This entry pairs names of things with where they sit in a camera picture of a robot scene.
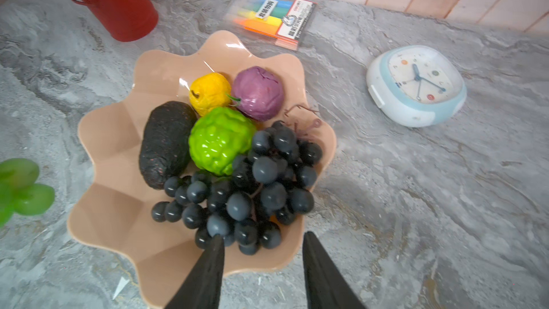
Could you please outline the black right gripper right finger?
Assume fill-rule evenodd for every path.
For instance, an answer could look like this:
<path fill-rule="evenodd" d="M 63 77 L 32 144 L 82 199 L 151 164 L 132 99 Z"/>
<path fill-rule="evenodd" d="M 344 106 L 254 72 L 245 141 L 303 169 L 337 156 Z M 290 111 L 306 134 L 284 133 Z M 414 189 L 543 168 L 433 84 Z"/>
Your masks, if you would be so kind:
<path fill-rule="evenodd" d="M 303 266 L 308 308 L 366 308 L 311 231 L 304 234 Z"/>

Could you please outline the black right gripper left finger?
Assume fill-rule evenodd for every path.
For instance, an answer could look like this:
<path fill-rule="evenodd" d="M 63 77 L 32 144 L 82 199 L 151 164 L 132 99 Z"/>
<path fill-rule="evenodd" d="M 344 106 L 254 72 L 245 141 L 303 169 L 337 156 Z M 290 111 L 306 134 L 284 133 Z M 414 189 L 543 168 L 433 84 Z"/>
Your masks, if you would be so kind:
<path fill-rule="evenodd" d="M 216 235 L 165 308 L 218 308 L 224 255 L 223 237 Z"/>

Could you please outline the dark purple fake grape bunch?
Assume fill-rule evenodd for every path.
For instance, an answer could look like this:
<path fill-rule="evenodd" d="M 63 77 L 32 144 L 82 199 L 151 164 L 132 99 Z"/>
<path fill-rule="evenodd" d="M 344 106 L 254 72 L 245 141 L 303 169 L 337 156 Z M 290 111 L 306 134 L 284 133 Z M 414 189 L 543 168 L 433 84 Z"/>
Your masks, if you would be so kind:
<path fill-rule="evenodd" d="M 283 240 L 282 226 L 313 210 L 311 189 L 322 158 L 323 149 L 304 131 L 278 120 L 257 128 L 251 149 L 234 159 L 230 176 L 200 170 L 191 158 L 180 176 L 164 183 L 167 200 L 153 205 L 152 219 L 184 223 L 201 249 L 216 235 L 244 255 L 274 249 Z"/>

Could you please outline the dark fake avocado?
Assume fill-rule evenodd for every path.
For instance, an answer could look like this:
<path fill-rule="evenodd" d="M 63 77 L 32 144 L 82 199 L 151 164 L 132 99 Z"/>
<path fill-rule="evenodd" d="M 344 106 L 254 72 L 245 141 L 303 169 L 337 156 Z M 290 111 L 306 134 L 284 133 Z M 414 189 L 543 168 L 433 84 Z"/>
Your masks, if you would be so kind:
<path fill-rule="evenodd" d="M 184 102 L 169 101 L 154 108 L 144 128 L 139 156 L 141 175 L 155 190 L 180 176 L 190 162 L 189 138 L 197 115 Z"/>

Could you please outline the green bumpy fake fruit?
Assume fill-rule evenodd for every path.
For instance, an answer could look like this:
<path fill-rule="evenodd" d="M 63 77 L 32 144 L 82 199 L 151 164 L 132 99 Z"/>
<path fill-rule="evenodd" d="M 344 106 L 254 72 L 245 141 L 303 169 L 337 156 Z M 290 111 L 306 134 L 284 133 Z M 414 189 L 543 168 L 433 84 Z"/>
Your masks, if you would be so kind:
<path fill-rule="evenodd" d="M 197 120 L 191 131 L 192 161 L 200 170 L 216 176 L 230 176 L 234 159 L 248 153 L 256 131 L 254 122 L 241 112 L 216 107 Z"/>

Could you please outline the yellow fake lemon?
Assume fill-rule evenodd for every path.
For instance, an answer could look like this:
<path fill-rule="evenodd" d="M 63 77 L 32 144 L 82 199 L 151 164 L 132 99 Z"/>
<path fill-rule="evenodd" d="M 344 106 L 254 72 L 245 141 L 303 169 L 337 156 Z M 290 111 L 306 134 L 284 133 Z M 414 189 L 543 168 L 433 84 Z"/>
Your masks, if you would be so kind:
<path fill-rule="evenodd" d="M 213 72 L 193 81 L 190 85 L 190 104 L 200 117 L 217 107 L 228 107 L 231 85 L 220 73 Z"/>

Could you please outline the purple fake fruit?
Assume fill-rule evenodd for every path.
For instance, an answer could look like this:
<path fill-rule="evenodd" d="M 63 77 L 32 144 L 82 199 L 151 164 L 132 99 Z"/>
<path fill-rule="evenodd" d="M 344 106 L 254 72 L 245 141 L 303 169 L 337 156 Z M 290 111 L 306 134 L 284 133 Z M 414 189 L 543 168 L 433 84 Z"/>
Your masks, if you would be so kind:
<path fill-rule="evenodd" d="M 261 67 L 250 67 L 235 77 L 229 98 L 245 116 L 265 122 L 275 117 L 285 101 L 279 77 Z"/>

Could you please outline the green fake grape bunch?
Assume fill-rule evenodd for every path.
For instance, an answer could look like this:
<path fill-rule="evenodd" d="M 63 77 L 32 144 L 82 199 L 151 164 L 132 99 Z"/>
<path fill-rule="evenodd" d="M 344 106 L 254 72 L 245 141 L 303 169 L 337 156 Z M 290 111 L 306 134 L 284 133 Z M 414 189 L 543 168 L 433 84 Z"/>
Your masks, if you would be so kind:
<path fill-rule="evenodd" d="M 14 213 L 22 216 L 44 214 L 54 203 L 54 188 L 37 183 L 40 169 L 25 158 L 1 162 L 1 227 Z"/>

